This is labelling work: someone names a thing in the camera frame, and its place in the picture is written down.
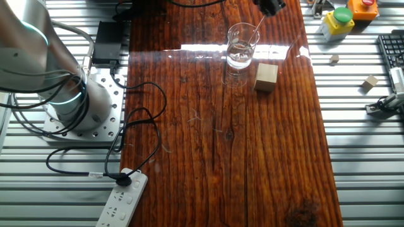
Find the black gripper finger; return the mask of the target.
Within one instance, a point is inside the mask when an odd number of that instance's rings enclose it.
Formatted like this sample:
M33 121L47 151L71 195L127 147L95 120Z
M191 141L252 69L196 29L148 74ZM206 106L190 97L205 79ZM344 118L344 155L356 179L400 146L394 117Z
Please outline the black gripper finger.
M284 0L269 0L268 4L268 11L270 16L275 16L286 6Z
M266 9L266 1L265 0L252 0L253 4L256 5L262 15L267 16L268 10Z

